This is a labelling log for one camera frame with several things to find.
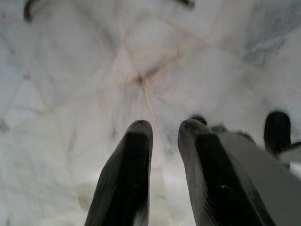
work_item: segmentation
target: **dark stain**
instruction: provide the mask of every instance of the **dark stain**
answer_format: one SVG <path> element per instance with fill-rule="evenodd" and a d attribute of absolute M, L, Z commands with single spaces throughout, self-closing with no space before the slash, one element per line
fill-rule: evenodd
<path fill-rule="evenodd" d="M 169 60 L 166 60 L 164 62 L 161 62 L 158 65 L 153 66 L 152 68 L 150 68 L 144 75 L 140 75 L 138 74 L 135 81 L 139 86 L 142 86 L 143 84 L 145 84 L 147 81 L 156 81 L 159 78 L 159 72 L 165 70 L 170 64 L 175 63 L 177 60 L 179 60 L 181 58 L 182 54 L 179 53 L 179 51 L 177 51 L 177 54 L 170 58 Z"/>
<path fill-rule="evenodd" d="M 76 129 L 74 129 L 72 134 L 71 134 L 69 145 L 68 145 L 68 148 L 67 148 L 68 154 L 73 151 L 76 139 L 77 139 L 77 132 L 76 132 Z"/>
<path fill-rule="evenodd" d="M 1 133 L 6 133 L 9 131 L 9 128 L 7 124 L 5 123 L 3 118 L 0 118 L 0 132 Z"/>
<path fill-rule="evenodd" d="M 31 79 L 30 74 L 23 75 L 23 79 L 24 80 L 30 80 Z"/>
<path fill-rule="evenodd" d="M 286 37 L 301 24 L 301 2 L 289 0 L 256 3 L 245 44 L 244 61 L 264 68 L 286 42 Z"/>
<path fill-rule="evenodd" d="M 117 129 L 116 129 L 116 126 L 114 125 L 112 133 L 111 133 L 111 138 L 114 141 L 114 140 L 116 140 L 116 137 L 117 137 Z"/>
<path fill-rule="evenodd" d="M 143 85 L 143 79 L 141 77 L 140 74 L 137 74 L 135 82 L 138 84 L 138 86 L 142 86 Z"/>

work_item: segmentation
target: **white marble surface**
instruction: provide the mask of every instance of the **white marble surface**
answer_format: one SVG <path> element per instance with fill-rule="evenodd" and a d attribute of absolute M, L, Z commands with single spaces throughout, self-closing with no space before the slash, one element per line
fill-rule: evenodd
<path fill-rule="evenodd" d="M 299 0 L 0 0 L 0 225 L 83 225 L 126 128 L 148 120 L 150 225 L 194 225 L 181 121 L 301 136 Z"/>

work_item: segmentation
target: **marble floor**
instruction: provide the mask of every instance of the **marble floor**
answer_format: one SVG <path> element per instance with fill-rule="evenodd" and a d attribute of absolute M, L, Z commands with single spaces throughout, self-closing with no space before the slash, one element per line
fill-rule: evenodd
<path fill-rule="evenodd" d="M 301 136 L 301 0 L 0 0 L 0 225 L 83 225 L 134 120 L 154 147 L 150 226 L 194 225 L 177 147 L 201 113 L 263 144 L 269 111 Z"/>

